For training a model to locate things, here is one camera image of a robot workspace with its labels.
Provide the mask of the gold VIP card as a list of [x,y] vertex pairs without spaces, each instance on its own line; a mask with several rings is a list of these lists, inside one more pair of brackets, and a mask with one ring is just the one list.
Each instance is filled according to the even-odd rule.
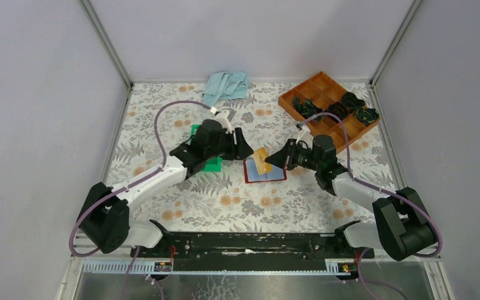
[[261,147],[254,151],[253,160],[259,175],[267,174],[273,170],[272,165],[266,162],[267,157],[268,153],[265,147]]

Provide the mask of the red leather card holder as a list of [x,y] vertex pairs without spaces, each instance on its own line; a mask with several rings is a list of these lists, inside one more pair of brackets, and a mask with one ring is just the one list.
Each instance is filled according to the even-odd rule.
[[287,179],[285,170],[274,166],[269,172],[259,174],[253,158],[244,160],[243,168],[246,184],[285,181]]

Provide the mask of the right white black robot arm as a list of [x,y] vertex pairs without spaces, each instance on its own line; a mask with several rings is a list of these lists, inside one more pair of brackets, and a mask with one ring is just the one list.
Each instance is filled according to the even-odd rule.
[[314,171],[318,186],[333,196],[352,200],[374,214],[374,223],[349,222],[335,230],[333,248],[348,258],[357,250],[382,248],[394,260],[423,257],[424,249],[435,244],[431,256],[440,253],[442,236],[427,213],[419,194],[410,187],[390,191],[354,176],[336,157],[333,139],[319,135],[312,146],[289,139],[285,146],[265,162],[292,170],[302,167]]

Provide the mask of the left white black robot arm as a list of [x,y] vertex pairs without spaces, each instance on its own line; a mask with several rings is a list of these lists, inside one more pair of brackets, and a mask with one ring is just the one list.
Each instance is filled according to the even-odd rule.
[[155,169],[113,186],[95,184],[79,213],[77,228],[104,254],[121,246],[141,246],[155,257],[163,256],[169,248],[166,230],[155,221],[132,221],[131,213],[162,190],[202,171],[208,160],[241,161],[253,152],[241,128],[229,129],[206,119],[190,140],[171,150]]

